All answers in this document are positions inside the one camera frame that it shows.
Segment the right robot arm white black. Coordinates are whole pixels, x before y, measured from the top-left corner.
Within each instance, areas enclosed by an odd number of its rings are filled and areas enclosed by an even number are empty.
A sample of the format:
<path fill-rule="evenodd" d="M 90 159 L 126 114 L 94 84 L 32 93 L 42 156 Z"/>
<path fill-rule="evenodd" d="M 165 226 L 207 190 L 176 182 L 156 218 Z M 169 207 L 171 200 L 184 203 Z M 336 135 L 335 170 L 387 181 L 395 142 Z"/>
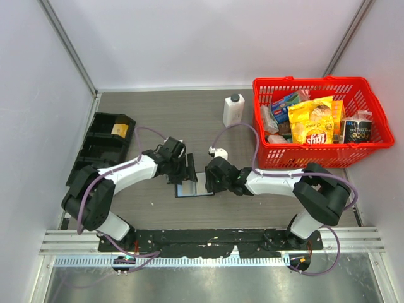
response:
<path fill-rule="evenodd" d="M 317 163 L 290 172 L 269 171 L 251 167 L 238 169 L 226 159 L 216 157 L 205 167 L 205 175 L 205 188 L 213 193 L 230 191 L 237 196 L 295 197 L 304 211 L 293 217 L 285 233 L 285 242 L 292 249 L 304 246 L 323 225 L 337 225 L 352 192 L 342 178 Z"/>

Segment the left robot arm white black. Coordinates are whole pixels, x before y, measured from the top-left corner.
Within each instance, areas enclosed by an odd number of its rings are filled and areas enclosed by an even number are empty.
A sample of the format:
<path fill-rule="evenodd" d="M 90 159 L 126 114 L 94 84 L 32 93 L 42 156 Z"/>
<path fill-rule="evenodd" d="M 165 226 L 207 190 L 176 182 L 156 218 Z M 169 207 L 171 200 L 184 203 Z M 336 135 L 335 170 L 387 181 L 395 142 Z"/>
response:
<path fill-rule="evenodd" d="M 120 251 L 134 246 L 135 228 L 111 212 L 114 196 L 129 186 L 164 175 L 168 184 L 181 185 L 198 180 L 194 155 L 186 152 L 181 140 L 165 139 L 154 150 L 145 150 L 133 160 L 96 169 L 82 168 L 62 200 L 63 210 L 88 231 L 98 231 L 113 239 Z"/>

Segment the black leather card holder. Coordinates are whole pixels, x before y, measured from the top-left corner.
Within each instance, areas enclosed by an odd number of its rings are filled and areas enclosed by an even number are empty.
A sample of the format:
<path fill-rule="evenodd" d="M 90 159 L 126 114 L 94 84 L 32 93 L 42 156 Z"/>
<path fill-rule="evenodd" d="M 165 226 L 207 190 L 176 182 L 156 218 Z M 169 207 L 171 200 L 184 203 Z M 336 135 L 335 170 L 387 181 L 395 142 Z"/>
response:
<path fill-rule="evenodd" d="M 213 192 L 208 192 L 205 188 L 206 174 L 204 172 L 198 172 L 196 174 L 197 182 L 183 181 L 182 184 L 175 186 L 176 198 L 193 198 L 199 196 L 213 196 Z"/>

